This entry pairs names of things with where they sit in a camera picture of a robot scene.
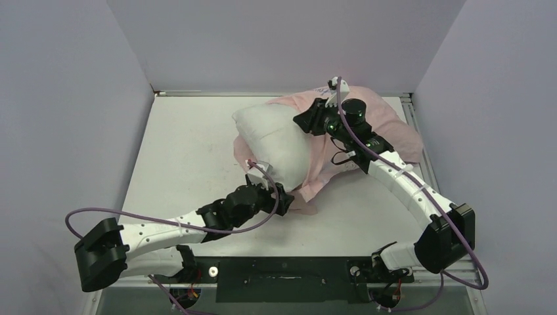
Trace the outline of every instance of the pillow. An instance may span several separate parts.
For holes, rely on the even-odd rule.
[[[236,160],[244,169],[247,169],[247,159],[270,163],[274,169],[271,174],[274,179],[285,187],[288,185],[289,189],[296,188],[293,193],[295,197],[298,196],[294,200],[297,204],[314,198],[334,175],[357,169],[352,162],[332,164],[330,160],[339,149],[333,145],[330,137],[307,135],[292,121],[295,115],[306,111],[315,98],[328,98],[330,95],[327,87],[321,87],[237,111],[234,119],[240,135],[234,140]],[[346,98],[357,98],[366,103],[366,121],[374,132],[395,148],[405,162],[420,162],[424,146],[420,135],[400,120],[381,96],[368,88],[351,86]],[[345,154],[338,154],[335,160],[345,158]]]
[[[286,192],[299,188],[309,171],[309,135],[292,120],[298,114],[282,104],[255,105],[233,114],[240,137],[255,160],[271,164],[270,175]]]

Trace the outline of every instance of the gray floor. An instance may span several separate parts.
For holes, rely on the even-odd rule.
[[[437,291],[435,287],[403,287],[403,300],[399,306],[420,305],[429,301]],[[202,298],[192,308],[222,315],[246,314],[377,314],[374,304],[347,304],[343,301],[325,303],[215,303],[216,289],[203,290]],[[172,314],[169,299],[158,288],[109,287],[100,300],[97,315],[152,315]],[[425,310],[411,312],[421,314],[473,314],[464,287],[446,287],[440,300]]]

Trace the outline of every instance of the wall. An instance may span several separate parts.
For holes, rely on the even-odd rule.
[[[472,204],[490,314],[556,314],[557,2],[468,0],[414,102],[444,194]]]
[[[106,2],[0,1],[2,314],[81,313],[64,216],[121,206],[151,103]]]
[[[464,0],[108,0],[155,89],[414,91]]]

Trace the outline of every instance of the pink fabric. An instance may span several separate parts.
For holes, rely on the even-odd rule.
[[[328,98],[330,95],[331,92],[328,87],[321,87],[311,91],[275,98],[267,103],[283,104],[293,107],[299,112],[304,112],[311,106],[315,98]],[[372,126],[372,130],[384,137],[404,161],[408,163],[420,162],[424,147],[420,135],[412,127],[400,120],[395,110],[381,96],[368,88],[351,86],[348,98],[358,98],[366,103],[366,120]],[[312,136],[310,141],[310,168],[300,189],[295,191],[305,201],[314,198],[334,175],[357,168],[353,163],[333,165],[330,162],[332,156],[338,152],[338,149],[331,143],[329,136]],[[241,137],[237,137],[234,140],[234,156],[244,169],[246,168],[245,161],[247,159],[256,160],[251,149]],[[342,159],[345,159],[344,154],[339,154],[336,157],[336,161]],[[295,205],[292,205],[291,208],[299,209]]]

